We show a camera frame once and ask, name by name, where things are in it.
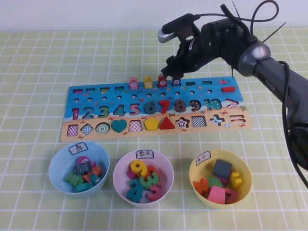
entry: number puzzle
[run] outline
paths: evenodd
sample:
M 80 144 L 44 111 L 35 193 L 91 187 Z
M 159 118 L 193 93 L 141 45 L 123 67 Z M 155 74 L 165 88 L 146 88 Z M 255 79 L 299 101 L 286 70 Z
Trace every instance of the number puzzle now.
M 233 77 L 73 86 L 61 141 L 100 140 L 252 127 Z

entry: yellow bowl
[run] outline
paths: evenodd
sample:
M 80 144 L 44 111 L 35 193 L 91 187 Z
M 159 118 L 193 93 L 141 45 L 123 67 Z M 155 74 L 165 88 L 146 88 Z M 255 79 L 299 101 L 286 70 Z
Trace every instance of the yellow bowl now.
M 193 186 L 193 181 L 199 182 L 201 178 L 209 178 L 213 176 L 213 169 L 217 159 L 221 159 L 227 161 L 232 164 L 232 172 L 238 172 L 240 174 L 240 178 L 242 178 L 241 186 L 236 189 L 239 192 L 239 195 L 234 203 L 232 204 L 217 204 L 207 200 L 205 197 L 200 195 L 197 190 Z M 212 208 L 230 208 L 234 205 L 237 205 L 240 201 L 242 201 L 249 194 L 252 187 L 252 176 L 251 172 L 246 165 L 246 163 L 239 158 L 237 155 L 224 151 L 224 150 L 211 150 L 202 153 L 197 156 L 189 169 L 189 179 L 192 184 L 192 188 L 202 203 Z

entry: white wall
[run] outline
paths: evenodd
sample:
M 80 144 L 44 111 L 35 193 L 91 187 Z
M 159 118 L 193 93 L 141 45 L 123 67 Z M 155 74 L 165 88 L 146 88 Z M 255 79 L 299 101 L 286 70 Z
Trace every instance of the white wall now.
M 233 0 L 241 17 L 252 16 L 261 0 Z M 308 0 L 277 0 L 278 17 L 262 26 L 308 26 Z M 33 30 L 137 30 L 158 29 L 186 13 L 221 13 L 225 3 L 235 14 L 231 0 L 0 0 L 0 31 Z M 257 19 L 274 14 L 263 6 Z M 217 20 L 204 17 L 201 25 Z

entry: checkered square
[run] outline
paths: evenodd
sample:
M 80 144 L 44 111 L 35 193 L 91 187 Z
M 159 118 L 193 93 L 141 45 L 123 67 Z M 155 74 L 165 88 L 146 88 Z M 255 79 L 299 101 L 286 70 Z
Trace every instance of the checkered square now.
M 86 125 L 81 129 L 81 131 L 83 132 L 83 134 L 89 135 L 89 133 L 93 131 L 93 128 L 91 127 L 90 124 L 86 124 Z
M 132 120 L 129 123 L 128 131 L 142 131 L 142 124 L 140 120 Z
M 78 134 L 78 125 L 69 125 L 67 129 L 67 136 L 76 136 Z
M 192 126 L 194 128 L 206 127 L 205 117 L 202 116 L 192 116 Z

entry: blue bowl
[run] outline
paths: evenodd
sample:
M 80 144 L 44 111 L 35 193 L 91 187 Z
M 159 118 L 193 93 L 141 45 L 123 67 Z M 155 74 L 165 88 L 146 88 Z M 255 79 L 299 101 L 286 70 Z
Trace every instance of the blue bowl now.
M 75 192 L 74 187 L 64 181 L 65 177 L 73 172 L 76 159 L 80 156 L 86 156 L 96 165 L 102 167 L 102 180 L 93 188 L 83 192 Z M 53 186 L 73 197 L 87 197 L 99 191 L 105 184 L 107 173 L 110 166 L 109 156 L 106 150 L 93 142 L 76 142 L 62 148 L 51 160 L 49 165 L 49 179 Z

